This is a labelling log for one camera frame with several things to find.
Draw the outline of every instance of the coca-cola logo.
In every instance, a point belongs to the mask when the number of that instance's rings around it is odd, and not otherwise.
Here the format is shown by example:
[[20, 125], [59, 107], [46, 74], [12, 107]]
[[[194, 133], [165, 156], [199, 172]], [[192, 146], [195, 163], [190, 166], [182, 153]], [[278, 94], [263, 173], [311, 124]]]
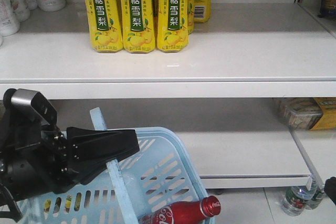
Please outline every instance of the coca-cola logo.
[[174, 224], [173, 211], [168, 206], [161, 209], [157, 218], [159, 224]]
[[215, 203], [212, 203], [212, 206], [213, 206], [213, 207], [220, 207], [220, 203], [219, 203], [219, 201], [217, 201], [217, 202], [215, 202]]

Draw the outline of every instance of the basket handle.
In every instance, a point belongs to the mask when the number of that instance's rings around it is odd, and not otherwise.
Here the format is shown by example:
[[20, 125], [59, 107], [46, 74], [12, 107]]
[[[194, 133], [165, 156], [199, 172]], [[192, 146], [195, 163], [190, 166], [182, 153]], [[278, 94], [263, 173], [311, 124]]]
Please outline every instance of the basket handle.
[[[91, 120], [96, 131], [106, 131], [104, 117], [100, 108], [90, 110]], [[116, 159], [106, 163], [114, 187], [115, 196], [117, 197], [122, 218], [125, 224], [137, 224], [138, 219], [135, 215], [130, 196], [128, 194], [125, 182], [123, 180], [119, 163]]]

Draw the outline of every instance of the white floor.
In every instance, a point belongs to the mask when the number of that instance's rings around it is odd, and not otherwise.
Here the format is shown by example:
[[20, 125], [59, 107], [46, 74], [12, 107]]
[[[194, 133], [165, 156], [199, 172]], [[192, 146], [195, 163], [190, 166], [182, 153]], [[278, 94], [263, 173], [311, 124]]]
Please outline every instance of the white floor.
[[[280, 198], [286, 188], [224, 189], [220, 195], [215, 190], [222, 212], [216, 217], [217, 224], [334, 224], [336, 206], [329, 198], [323, 199], [315, 210], [304, 210], [297, 217], [286, 215], [280, 208]], [[14, 224], [2, 219], [1, 224]]]

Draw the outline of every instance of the red coca-cola bottle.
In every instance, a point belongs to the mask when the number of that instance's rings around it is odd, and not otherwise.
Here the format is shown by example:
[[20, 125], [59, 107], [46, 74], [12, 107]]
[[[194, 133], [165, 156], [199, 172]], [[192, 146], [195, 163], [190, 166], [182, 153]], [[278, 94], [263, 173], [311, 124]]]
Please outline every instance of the red coca-cola bottle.
[[197, 224], [219, 215], [220, 203], [215, 196], [200, 201], [179, 201], [139, 219], [140, 224]]

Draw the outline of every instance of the light blue plastic basket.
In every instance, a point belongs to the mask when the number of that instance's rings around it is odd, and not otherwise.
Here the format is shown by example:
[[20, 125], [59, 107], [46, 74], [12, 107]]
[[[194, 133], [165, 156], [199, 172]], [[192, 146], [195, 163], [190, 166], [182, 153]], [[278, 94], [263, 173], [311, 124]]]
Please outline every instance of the light blue plastic basket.
[[[121, 161], [121, 174], [137, 217], [150, 214], [164, 205], [195, 201], [208, 194], [201, 183], [181, 140], [162, 127], [136, 128], [140, 151]], [[79, 204], [76, 198], [81, 195]], [[71, 205], [66, 208], [66, 199]], [[47, 200], [50, 210], [45, 211]], [[59, 210], [55, 209], [60, 201]], [[107, 171], [88, 185], [77, 185], [65, 194], [44, 194], [21, 201], [24, 213], [20, 224], [122, 224], [119, 203]], [[203, 224], [214, 224], [215, 218]]]

